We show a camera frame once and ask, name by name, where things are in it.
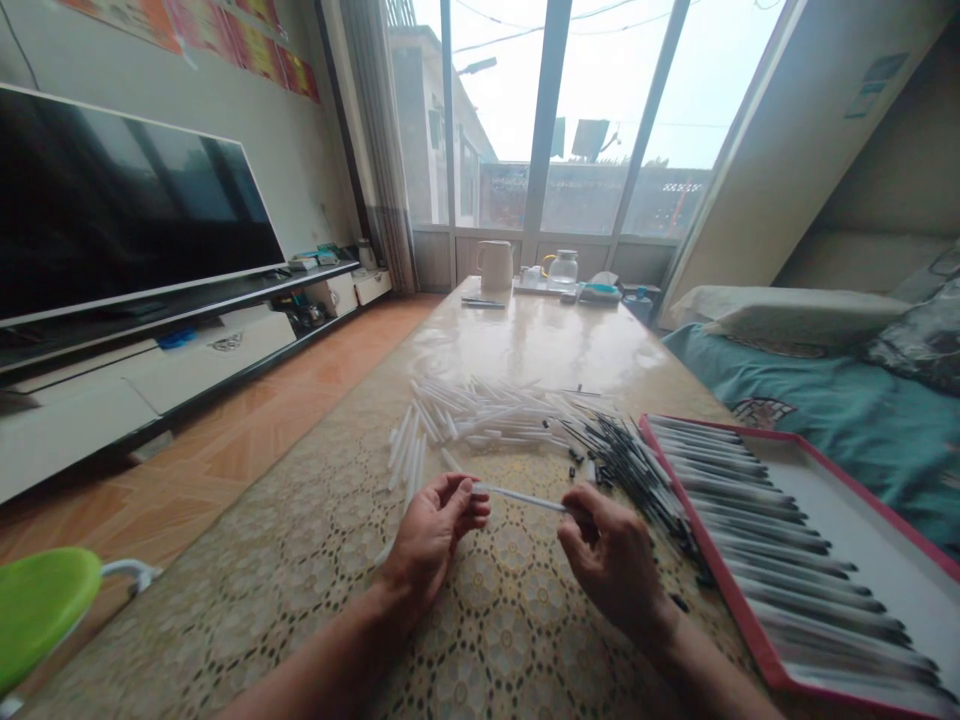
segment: patterned tablecloth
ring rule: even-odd
[[[431,317],[132,602],[40,693],[29,718],[209,716],[324,625],[370,581],[400,519],[386,491],[387,435],[410,378],[470,375],[613,397],[658,412],[729,421],[727,411],[622,307],[520,295],[506,310],[461,308],[468,279]],[[473,456],[465,469],[544,498],[570,484],[556,455]],[[428,453],[427,473],[443,468]],[[458,550],[436,606],[371,700],[370,717],[673,716],[645,659],[575,582],[556,516],[492,499],[486,531]],[[662,579],[758,684],[718,595],[657,543]],[[792,714],[820,706],[791,701]]]

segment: orange floor tile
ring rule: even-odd
[[[78,545],[104,562],[135,557],[168,566],[442,299],[378,303],[179,429],[170,447],[143,465],[81,463],[0,505],[0,564]],[[126,600],[122,581],[107,583],[21,694],[62,667]]]

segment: pillow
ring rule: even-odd
[[[884,330],[866,348],[867,362],[960,395],[960,278]]]
[[[704,332],[745,340],[845,346],[871,339],[912,305],[847,290],[694,288],[673,307],[674,317],[710,318]]]

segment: glass jug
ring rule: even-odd
[[[550,272],[547,272],[546,262],[553,258],[550,263]],[[544,269],[541,271],[547,278],[548,290],[574,290],[577,285],[577,251],[576,250],[557,250],[556,255],[547,255],[543,259]]]

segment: hand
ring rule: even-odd
[[[417,493],[400,521],[381,577],[411,604],[413,622],[433,604],[457,542],[487,524],[490,496],[472,494],[477,478],[446,473]]]
[[[681,615],[660,585],[647,526],[585,483],[571,488],[563,504],[582,524],[565,516],[557,537],[587,597],[635,644],[669,641]]]

